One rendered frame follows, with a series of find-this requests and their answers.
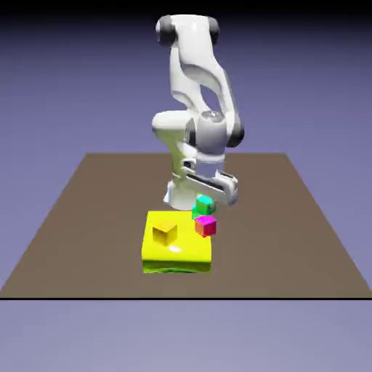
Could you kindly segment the small green cube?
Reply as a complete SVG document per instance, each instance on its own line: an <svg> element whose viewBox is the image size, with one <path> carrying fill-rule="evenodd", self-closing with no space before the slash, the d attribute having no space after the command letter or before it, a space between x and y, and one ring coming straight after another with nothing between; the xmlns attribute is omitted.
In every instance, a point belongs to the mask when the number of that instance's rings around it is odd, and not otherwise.
<svg viewBox="0 0 372 372"><path fill-rule="evenodd" d="M192 208L192 219L212 215L216 211L216 208L217 205L212 198L206 195L199 195Z"/></svg>

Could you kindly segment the small yellow cube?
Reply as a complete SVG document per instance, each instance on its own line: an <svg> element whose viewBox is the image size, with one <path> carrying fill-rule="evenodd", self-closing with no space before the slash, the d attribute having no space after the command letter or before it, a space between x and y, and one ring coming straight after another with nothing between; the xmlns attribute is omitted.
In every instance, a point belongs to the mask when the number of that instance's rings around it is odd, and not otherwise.
<svg viewBox="0 0 372 372"><path fill-rule="evenodd" d="M163 245L169 245L177 239L177 224L174 222L156 222L152 228L153 240Z"/></svg>

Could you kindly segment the large yellow box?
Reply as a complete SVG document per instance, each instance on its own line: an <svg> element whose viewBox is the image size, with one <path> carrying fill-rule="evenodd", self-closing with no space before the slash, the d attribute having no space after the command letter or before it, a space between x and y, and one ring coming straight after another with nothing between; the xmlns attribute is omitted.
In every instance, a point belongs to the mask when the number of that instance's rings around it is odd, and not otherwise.
<svg viewBox="0 0 372 372"><path fill-rule="evenodd" d="M177 239L169 245L153 240L153 225L167 221L177 224ZM211 236L195 231L190 211L149 211L142 241L144 273L207 273L211 270Z"/></svg>

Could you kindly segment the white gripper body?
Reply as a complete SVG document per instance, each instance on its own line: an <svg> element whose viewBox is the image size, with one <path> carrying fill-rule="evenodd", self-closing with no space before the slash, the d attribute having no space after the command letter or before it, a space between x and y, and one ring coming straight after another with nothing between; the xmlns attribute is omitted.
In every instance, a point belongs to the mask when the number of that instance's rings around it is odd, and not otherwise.
<svg viewBox="0 0 372 372"><path fill-rule="evenodd" d="M185 173L182 180L186 188L206 195L225 206L231 206L237 201L238 179L235 176L216 170L214 177L205 178L190 168L182 167L182 170Z"/></svg>

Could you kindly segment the small magenta cube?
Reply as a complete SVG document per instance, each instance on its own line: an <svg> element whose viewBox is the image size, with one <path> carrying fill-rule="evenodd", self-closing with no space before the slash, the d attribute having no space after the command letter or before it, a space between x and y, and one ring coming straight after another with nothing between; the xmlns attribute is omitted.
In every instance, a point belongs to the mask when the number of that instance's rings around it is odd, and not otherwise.
<svg viewBox="0 0 372 372"><path fill-rule="evenodd" d="M217 221L212 215L203 215L196 217L195 231L204 238L212 236L217 231Z"/></svg>

